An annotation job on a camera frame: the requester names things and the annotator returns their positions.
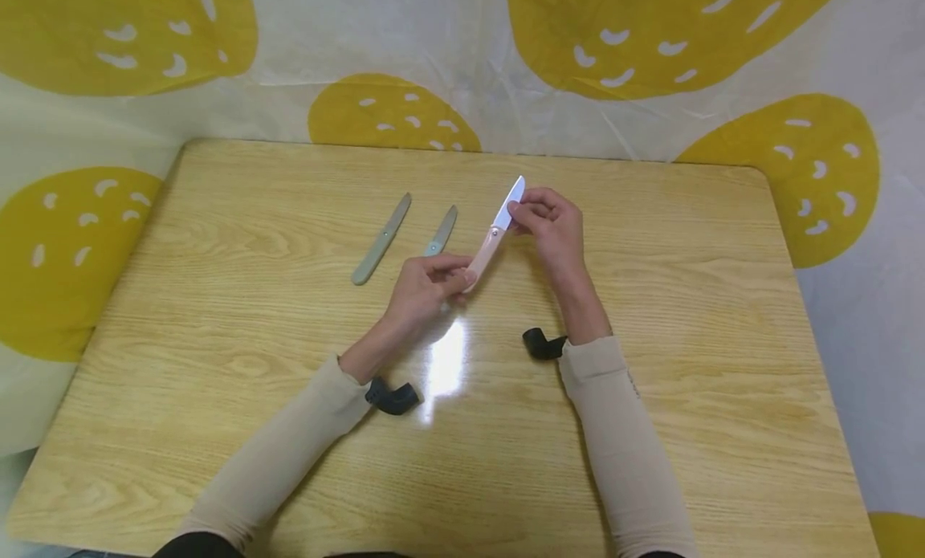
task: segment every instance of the pink knife handle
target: pink knife handle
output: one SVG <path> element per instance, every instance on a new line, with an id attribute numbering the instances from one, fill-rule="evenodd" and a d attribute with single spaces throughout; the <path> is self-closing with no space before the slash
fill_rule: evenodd
<path id="1" fill-rule="evenodd" d="M 495 254 L 495 250 L 498 250 L 498 245 L 501 243 L 503 237 L 504 229 L 494 226 L 488 229 L 488 234 L 485 236 L 485 241 L 482 242 L 479 253 L 475 254 L 472 263 L 469 264 L 469 271 L 475 273 L 475 283 L 469 285 L 469 288 L 463 291 L 465 294 L 472 291 L 475 285 L 479 283 L 479 280 L 482 278 L 482 273 L 485 272 L 486 267 L 488 267 L 488 263 L 491 261 L 492 255 Z"/>

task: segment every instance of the beige arm sleeve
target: beige arm sleeve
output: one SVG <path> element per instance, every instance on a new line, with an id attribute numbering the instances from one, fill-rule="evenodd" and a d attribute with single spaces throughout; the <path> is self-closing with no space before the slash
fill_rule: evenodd
<path id="1" fill-rule="evenodd" d="M 302 393 L 225 463 L 183 518 L 177 536 L 212 532 L 243 552 L 331 443 L 366 415 L 367 389 L 331 356 Z"/>
<path id="2" fill-rule="evenodd" d="M 620 341 L 566 344 L 559 363 L 585 432 L 591 469 L 620 558 L 699 556 L 681 487 L 623 360 Z"/>

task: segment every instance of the person's left hand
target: person's left hand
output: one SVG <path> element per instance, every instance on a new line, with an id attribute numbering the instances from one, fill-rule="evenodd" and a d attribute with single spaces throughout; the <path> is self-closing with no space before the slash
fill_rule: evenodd
<path id="1" fill-rule="evenodd" d="M 382 319 L 406 336 L 418 333 L 436 319 L 445 301 L 462 301 L 463 291 L 475 283 L 475 273 L 465 268 L 470 263 L 470 256 L 446 253 L 408 259 Z"/>

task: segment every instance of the yellow pattern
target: yellow pattern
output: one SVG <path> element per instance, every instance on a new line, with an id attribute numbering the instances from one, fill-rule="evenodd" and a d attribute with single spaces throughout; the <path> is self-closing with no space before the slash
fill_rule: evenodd
<path id="1" fill-rule="evenodd" d="M 925 518 L 872 511 L 870 525 L 881 558 L 925 556 Z"/>
<path id="2" fill-rule="evenodd" d="M 65 95 L 151 95 L 251 65 L 251 0 L 0 0 L 0 71 Z"/>
<path id="3" fill-rule="evenodd" d="M 91 167 L 14 194 L 0 210 L 0 341 L 77 361 L 160 184 L 140 170 Z"/>
<path id="4" fill-rule="evenodd" d="M 599 100 L 699 90 L 783 40 L 828 0 L 507 0 L 543 81 Z"/>
<path id="5" fill-rule="evenodd" d="M 353 75 L 321 91 L 308 113 L 312 143 L 481 151 L 479 137 L 430 90 L 389 75 Z"/>
<path id="6" fill-rule="evenodd" d="M 880 187 L 877 144 L 864 114 L 821 94 L 792 96 L 739 116 L 677 161 L 762 170 L 797 268 L 821 265 L 850 247 Z"/>

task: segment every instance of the wood grain surface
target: wood grain surface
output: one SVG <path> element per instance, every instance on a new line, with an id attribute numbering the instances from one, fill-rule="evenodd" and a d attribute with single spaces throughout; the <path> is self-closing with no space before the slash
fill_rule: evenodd
<path id="1" fill-rule="evenodd" d="M 518 174 L 586 256 L 703 556 L 876 556 L 765 179 L 753 169 L 208 140 L 187 146 L 8 518 L 150 556 L 212 475 L 377 319 L 451 205 L 474 253 Z M 364 286 L 349 282 L 402 194 Z M 529 238 L 388 371 L 425 402 L 324 456 L 257 554 L 606 556 L 576 416 L 526 328 L 561 331 Z"/>

